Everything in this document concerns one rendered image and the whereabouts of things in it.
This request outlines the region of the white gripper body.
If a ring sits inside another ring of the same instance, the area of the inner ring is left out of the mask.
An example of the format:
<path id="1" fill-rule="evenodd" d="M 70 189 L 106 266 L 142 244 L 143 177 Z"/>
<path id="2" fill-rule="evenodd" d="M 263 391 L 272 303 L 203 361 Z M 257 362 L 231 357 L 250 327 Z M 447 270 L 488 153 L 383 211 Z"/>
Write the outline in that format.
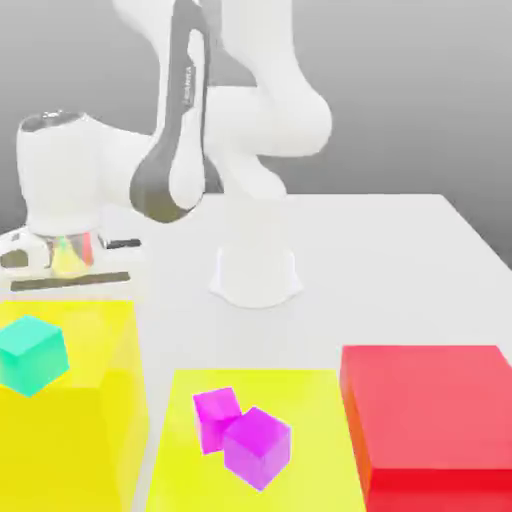
<path id="1" fill-rule="evenodd" d="M 100 267 L 71 278 L 55 277 L 49 268 L 0 268 L 0 301 L 125 300 L 138 292 L 138 265 Z"/>

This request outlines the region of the small teal cube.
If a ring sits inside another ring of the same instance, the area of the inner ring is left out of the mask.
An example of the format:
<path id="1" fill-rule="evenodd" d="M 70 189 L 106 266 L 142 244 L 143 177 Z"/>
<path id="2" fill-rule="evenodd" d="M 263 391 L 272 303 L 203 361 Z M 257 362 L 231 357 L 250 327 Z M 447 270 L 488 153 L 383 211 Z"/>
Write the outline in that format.
<path id="1" fill-rule="evenodd" d="M 70 368 L 63 331 L 34 316 L 0 329 L 0 384 L 31 397 Z"/>

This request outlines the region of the small magenta cube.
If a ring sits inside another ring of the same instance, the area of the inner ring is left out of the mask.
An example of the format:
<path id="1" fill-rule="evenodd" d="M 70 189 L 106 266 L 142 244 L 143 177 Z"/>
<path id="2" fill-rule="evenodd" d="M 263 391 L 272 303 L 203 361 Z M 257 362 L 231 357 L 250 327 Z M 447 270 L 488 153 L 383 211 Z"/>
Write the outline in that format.
<path id="1" fill-rule="evenodd" d="M 291 459 L 291 427 L 252 407 L 225 431 L 224 466 L 258 491 Z"/>
<path id="2" fill-rule="evenodd" d="M 225 387 L 195 394 L 193 404 L 202 453 L 221 451 L 226 429 L 242 415 L 233 388 Z"/>

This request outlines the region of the large tall yellow box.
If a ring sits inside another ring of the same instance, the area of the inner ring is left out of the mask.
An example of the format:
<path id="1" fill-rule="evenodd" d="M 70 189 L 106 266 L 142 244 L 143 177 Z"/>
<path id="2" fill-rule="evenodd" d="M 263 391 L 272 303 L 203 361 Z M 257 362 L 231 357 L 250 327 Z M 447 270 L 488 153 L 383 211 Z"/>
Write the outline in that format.
<path id="1" fill-rule="evenodd" d="M 0 382 L 0 512 L 131 512 L 149 430 L 131 301 L 4 301 L 60 327 L 69 369 L 32 397 Z"/>

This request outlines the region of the large flat yellow box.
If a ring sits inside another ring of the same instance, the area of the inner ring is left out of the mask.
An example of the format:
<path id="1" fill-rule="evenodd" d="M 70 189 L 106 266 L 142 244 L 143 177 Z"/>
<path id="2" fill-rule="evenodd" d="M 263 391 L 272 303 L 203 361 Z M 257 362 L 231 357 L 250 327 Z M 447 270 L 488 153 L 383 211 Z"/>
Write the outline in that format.
<path id="1" fill-rule="evenodd" d="M 194 395 L 234 390 L 291 428 L 291 460 L 262 492 L 201 452 Z M 175 372 L 145 512 L 366 512 L 333 370 Z"/>

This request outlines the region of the large red box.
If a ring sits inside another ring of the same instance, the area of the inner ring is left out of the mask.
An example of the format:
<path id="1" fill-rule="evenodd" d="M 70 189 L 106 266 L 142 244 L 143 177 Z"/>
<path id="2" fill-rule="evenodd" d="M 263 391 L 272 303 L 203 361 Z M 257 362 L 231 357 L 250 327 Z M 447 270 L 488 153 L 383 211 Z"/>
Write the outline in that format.
<path id="1" fill-rule="evenodd" d="M 496 346 L 346 346 L 366 512 L 512 512 L 512 365 Z"/>

